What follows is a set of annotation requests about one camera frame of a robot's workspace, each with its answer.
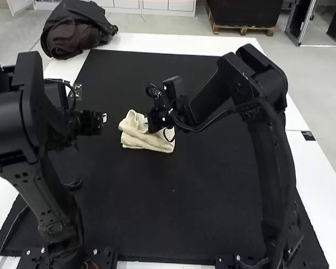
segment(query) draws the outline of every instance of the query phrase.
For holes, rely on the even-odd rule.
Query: black cable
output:
[[[73,94],[73,104],[72,106],[66,111],[66,113],[68,114],[71,114],[74,112],[74,110],[76,109],[76,93],[74,91],[74,88],[73,86],[71,86],[71,84],[69,83],[69,81],[67,80],[62,80],[60,78],[45,78],[44,81],[47,80],[47,81],[52,81],[52,82],[61,82],[63,83],[66,87],[69,87],[70,88],[70,91],[68,93],[67,96],[70,96],[71,94]]]
[[[242,260],[239,261],[240,268],[241,269],[261,269],[264,265],[266,265],[270,261],[269,257],[263,258],[261,261],[259,261],[255,265],[247,265]]]
[[[241,104],[241,105],[237,105],[233,108],[226,109],[223,112],[216,115],[214,118],[209,119],[209,120],[205,121],[204,123],[202,123],[202,124],[200,124],[199,126],[196,126],[196,127],[192,127],[192,126],[189,126],[189,125],[181,122],[178,118],[178,115],[176,114],[176,112],[174,110],[170,110],[169,114],[172,115],[172,119],[178,127],[182,128],[182,129],[185,129],[187,131],[198,133],[198,132],[201,132],[202,130],[206,129],[211,124],[217,122],[218,120],[220,120],[220,119],[222,119],[226,116],[250,110],[250,109],[254,108],[255,105],[256,105],[256,101],[254,99],[253,101],[250,101],[250,102],[247,102],[247,103],[244,103],[244,104]]]
[[[153,83],[149,83],[146,86],[146,94],[154,99],[157,99],[160,96],[161,90]]]
[[[72,106],[66,111],[67,114],[72,114],[75,109],[76,109],[76,92],[74,91],[74,88],[73,86],[71,86],[69,83],[64,83],[65,86],[69,87],[70,88],[70,91],[68,93],[67,96],[70,96],[71,94],[73,94],[73,103],[72,103]]]
[[[82,178],[80,178],[79,180],[75,180],[75,181],[70,182],[68,184],[62,183],[62,185],[64,185],[69,191],[73,192],[73,191],[77,191],[78,189],[81,189],[82,182],[83,182]]]
[[[60,251],[60,252],[51,254],[50,257],[51,257],[51,258],[54,258],[54,257],[60,256],[60,255],[63,255],[63,254],[71,253],[71,252],[73,252],[73,251],[76,251],[76,250],[79,249],[79,248],[81,248],[81,246],[80,246],[80,245],[77,245],[77,246],[75,246],[75,247],[68,248],[68,249],[65,249],[65,250],[63,250],[63,251]]]
[[[11,224],[11,227],[8,231],[8,233],[6,234],[6,237],[4,239],[4,241],[2,242],[1,244],[1,247],[0,247],[0,255],[1,255],[1,252],[2,250],[4,249],[4,247],[6,247],[6,244],[7,242],[9,241],[10,237],[11,237],[11,234],[12,234],[12,231],[13,231],[13,227],[15,226],[15,224],[17,223],[17,221],[19,219],[22,218],[23,214],[26,212],[26,210],[29,208],[28,205],[26,205],[16,216],[16,218],[14,219],[13,223]]]

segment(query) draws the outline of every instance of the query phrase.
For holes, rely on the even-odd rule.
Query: towel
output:
[[[121,143],[124,148],[146,149],[165,153],[172,153],[174,150],[175,140],[167,141],[167,139],[172,140],[174,138],[174,128],[165,128],[156,133],[149,133],[147,118],[133,109],[119,123],[118,129],[122,131]]]

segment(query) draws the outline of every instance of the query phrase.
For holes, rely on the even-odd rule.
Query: cloth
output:
[[[107,44],[117,32],[95,2],[62,0],[47,19],[40,41],[47,56],[69,59],[84,49]]]
[[[119,123],[118,129],[122,131],[121,143],[124,148],[146,149],[165,153],[172,153],[174,150],[175,140],[167,141],[167,139],[172,140],[174,138],[174,128],[165,128],[156,133],[149,133],[147,118],[133,109]]]

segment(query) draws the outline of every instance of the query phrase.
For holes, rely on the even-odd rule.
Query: metal frame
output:
[[[118,254],[112,247],[86,247],[86,255],[90,262],[94,262],[98,268],[116,269]],[[45,248],[32,248],[23,251],[16,269],[45,269],[47,268],[47,251]]]
[[[285,34],[291,39],[291,41],[295,44],[295,46],[297,47],[305,47],[305,48],[336,48],[336,45],[304,45],[302,43],[302,40],[304,39],[305,33],[306,33],[306,29],[307,26],[309,25],[310,22],[310,17],[312,15],[312,13],[314,12],[315,9],[315,4],[316,4],[316,0],[312,0],[310,5],[309,5],[309,9],[307,10],[306,13],[306,17],[304,20],[304,24],[302,26],[300,35],[298,36],[298,38],[296,38],[295,36],[293,36],[290,32],[290,26],[291,26],[291,21],[292,21],[292,17],[294,15],[296,6],[298,5],[298,0],[295,0],[294,3],[292,4],[291,7],[291,13],[289,16],[289,19],[287,21],[287,25],[285,28]]]

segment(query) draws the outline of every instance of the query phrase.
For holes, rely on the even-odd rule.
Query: metal bracket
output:
[[[216,269],[243,269],[240,261],[247,265],[255,265],[260,259],[252,256],[242,256],[240,254],[217,255],[215,258]]]
[[[100,269],[116,269],[118,254],[112,247],[86,248],[87,258]],[[33,248],[24,251],[16,269],[47,269],[44,248]]]
[[[76,101],[82,100],[82,84],[73,84],[72,87],[74,88],[74,93],[76,94]],[[73,100],[73,92],[68,96],[71,100]]]

